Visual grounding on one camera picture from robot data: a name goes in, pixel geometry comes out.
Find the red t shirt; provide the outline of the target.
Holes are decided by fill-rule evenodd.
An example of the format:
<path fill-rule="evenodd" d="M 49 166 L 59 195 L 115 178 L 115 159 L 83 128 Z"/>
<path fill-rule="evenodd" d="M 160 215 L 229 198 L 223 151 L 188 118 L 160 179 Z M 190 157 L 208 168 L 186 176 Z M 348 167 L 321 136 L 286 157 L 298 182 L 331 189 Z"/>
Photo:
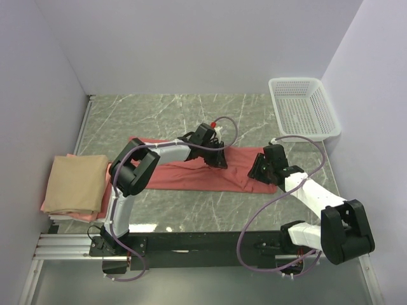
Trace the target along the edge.
<path fill-rule="evenodd" d="M 146 188 L 255 194 L 276 193 L 275 185 L 264 184 L 247 176 L 259 152 L 259 148 L 251 147 L 225 149 L 227 169 L 210 167 L 204 163 L 202 158 L 159 165 Z"/>

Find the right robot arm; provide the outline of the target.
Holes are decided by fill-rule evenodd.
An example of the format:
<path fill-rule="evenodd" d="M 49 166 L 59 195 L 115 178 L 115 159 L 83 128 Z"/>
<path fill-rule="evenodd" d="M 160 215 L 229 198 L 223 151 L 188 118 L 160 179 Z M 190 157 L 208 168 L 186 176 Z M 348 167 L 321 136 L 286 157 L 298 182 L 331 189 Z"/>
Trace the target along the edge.
<path fill-rule="evenodd" d="M 363 204 L 333 194 L 302 168 L 289 165 L 280 144 L 264 147 L 247 175 L 294 196 L 320 220 L 319 225 L 297 220 L 281 226 L 279 246 L 285 253 L 292 254 L 301 246 L 308 247 L 323 252 L 329 262 L 338 265 L 375 250 Z"/>

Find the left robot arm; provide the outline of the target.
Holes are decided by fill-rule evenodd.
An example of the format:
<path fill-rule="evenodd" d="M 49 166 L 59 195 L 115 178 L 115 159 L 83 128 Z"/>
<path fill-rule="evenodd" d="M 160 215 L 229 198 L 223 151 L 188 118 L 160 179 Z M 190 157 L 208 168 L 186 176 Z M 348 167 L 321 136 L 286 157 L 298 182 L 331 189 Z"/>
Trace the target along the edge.
<path fill-rule="evenodd" d="M 129 141 L 109 169 L 113 199 L 100 235 L 110 254 L 126 250 L 132 197 L 146 188 L 157 166 L 202 158 L 210 167 L 228 168 L 224 142 L 217 138 L 215 127 L 215 122 L 202 123 L 196 131 L 169 142 Z"/>

